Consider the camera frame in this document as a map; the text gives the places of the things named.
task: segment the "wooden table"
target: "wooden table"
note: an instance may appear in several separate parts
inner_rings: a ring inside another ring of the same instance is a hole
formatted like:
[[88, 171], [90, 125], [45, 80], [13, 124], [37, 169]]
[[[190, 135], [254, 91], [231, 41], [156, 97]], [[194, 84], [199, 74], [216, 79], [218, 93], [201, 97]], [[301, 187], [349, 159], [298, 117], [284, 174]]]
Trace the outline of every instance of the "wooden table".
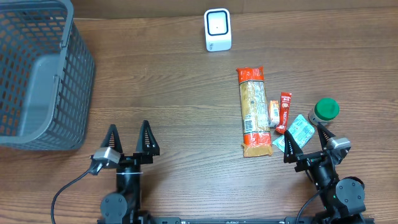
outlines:
[[[314, 193], [304, 173], [272, 157], [243, 158], [237, 67], [263, 65], [268, 100], [293, 94], [291, 123], [323, 97], [341, 111], [330, 131], [351, 139], [340, 177], [366, 184], [365, 216], [398, 221], [398, 9], [232, 16], [233, 47], [205, 50], [203, 17], [76, 21], [96, 59], [88, 134], [79, 151], [0, 153], [0, 223], [49, 223], [56, 191], [84, 172], [108, 126], [125, 152], [148, 119], [161, 156], [143, 167], [143, 207], [155, 216], [284, 218]], [[305, 152], [320, 150], [317, 136]], [[59, 196], [57, 223], [95, 223], [115, 170]], [[322, 210], [320, 200], [305, 211]]]

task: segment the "basket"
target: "basket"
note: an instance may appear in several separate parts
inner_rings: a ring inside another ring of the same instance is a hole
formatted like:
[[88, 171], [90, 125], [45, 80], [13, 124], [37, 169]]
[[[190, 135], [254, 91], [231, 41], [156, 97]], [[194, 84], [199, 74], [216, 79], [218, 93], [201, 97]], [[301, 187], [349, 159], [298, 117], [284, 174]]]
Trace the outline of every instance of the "basket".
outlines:
[[0, 145], [81, 147], [94, 75], [70, 1], [0, 3]]

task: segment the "pasta package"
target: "pasta package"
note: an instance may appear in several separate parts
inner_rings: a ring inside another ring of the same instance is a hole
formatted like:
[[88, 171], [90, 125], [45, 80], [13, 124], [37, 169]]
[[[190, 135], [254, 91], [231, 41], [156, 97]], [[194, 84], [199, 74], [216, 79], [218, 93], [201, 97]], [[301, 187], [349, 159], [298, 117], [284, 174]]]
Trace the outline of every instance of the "pasta package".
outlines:
[[263, 67], [237, 68], [243, 120], [244, 157], [271, 156]]

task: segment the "light blue package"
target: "light blue package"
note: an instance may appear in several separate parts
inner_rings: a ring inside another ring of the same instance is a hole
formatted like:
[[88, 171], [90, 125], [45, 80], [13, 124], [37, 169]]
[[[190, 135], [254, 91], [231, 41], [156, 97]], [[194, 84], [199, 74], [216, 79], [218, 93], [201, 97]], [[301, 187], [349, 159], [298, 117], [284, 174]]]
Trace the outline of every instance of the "light blue package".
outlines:
[[[292, 125], [288, 128], [298, 146], [302, 149], [315, 133], [313, 126], [303, 117], [298, 115]], [[282, 152], [285, 152], [285, 136], [277, 138], [272, 144], [276, 145]]]

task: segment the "jar with green lid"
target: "jar with green lid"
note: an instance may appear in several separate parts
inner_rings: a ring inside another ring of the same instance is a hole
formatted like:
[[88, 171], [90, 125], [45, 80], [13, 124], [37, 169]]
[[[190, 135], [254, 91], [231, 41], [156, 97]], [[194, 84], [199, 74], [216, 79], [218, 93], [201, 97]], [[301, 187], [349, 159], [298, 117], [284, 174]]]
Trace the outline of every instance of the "jar with green lid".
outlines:
[[309, 112], [308, 118], [314, 125], [327, 125], [340, 112], [338, 103], [332, 98], [323, 98]]

